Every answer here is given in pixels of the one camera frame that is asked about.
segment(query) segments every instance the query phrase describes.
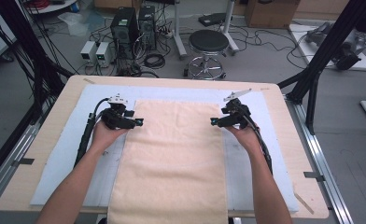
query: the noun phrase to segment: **white box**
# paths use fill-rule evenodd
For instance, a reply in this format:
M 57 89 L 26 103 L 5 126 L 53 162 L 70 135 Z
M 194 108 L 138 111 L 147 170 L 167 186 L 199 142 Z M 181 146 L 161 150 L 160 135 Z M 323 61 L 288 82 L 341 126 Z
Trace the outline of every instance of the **white box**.
M 96 51 L 96 58 L 101 67 L 108 67 L 110 65 L 112 58 L 108 42 L 101 42 L 101 45 L 99 45 L 99 48 Z
M 81 50 L 81 57 L 87 62 L 87 66 L 96 65 L 96 43 L 95 41 L 87 41 L 84 48 Z

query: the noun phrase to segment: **computer case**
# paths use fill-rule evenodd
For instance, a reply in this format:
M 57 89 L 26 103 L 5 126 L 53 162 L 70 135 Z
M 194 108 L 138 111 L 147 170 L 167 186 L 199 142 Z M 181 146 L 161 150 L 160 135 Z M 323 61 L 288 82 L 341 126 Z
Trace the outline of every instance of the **computer case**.
M 139 37 L 136 12 L 133 7 L 119 7 L 110 25 L 117 58 L 134 59 L 134 42 Z
M 137 19 L 142 35 L 141 44 L 146 49 L 157 49 L 155 12 L 154 6 L 141 6 Z

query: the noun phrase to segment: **forearm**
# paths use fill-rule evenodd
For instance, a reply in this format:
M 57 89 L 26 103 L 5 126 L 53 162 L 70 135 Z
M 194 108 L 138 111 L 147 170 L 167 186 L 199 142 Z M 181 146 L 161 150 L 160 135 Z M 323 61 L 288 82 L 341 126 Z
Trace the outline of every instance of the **forearm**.
M 100 155 L 89 150 L 49 197 L 36 223 L 74 223 L 90 186 Z
M 253 203 L 258 223 L 292 223 L 289 210 L 260 148 L 248 150 L 252 168 Z

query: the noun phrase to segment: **hand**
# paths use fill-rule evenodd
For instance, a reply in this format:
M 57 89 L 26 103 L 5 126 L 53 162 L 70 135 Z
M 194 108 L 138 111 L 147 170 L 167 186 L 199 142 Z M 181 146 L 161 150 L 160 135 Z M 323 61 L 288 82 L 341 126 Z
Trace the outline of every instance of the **hand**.
M 103 121 L 99 121 L 95 124 L 93 128 L 92 134 L 92 143 L 91 147 L 92 150 L 97 150 L 101 154 L 111 146 L 111 144 L 116 141 L 118 137 L 127 133 L 128 129 L 117 129 L 117 130 L 110 130 L 106 127 Z
M 247 126 L 244 129 L 236 129 L 230 126 L 225 128 L 236 137 L 247 153 L 261 151 L 259 139 L 251 127 Z

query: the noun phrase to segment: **wheel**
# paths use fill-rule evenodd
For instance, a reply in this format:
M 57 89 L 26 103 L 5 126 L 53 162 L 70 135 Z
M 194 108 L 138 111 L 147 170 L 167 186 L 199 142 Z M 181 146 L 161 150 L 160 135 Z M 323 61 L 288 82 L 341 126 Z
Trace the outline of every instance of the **wheel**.
M 183 77 L 188 77 L 189 76 L 189 68 L 185 68 L 184 72 L 183 72 Z
M 223 78 L 225 78 L 226 76 L 227 76 L 227 74 L 226 74 L 226 73 L 223 73 L 223 74 L 221 74 L 218 78 L 223 79 Z

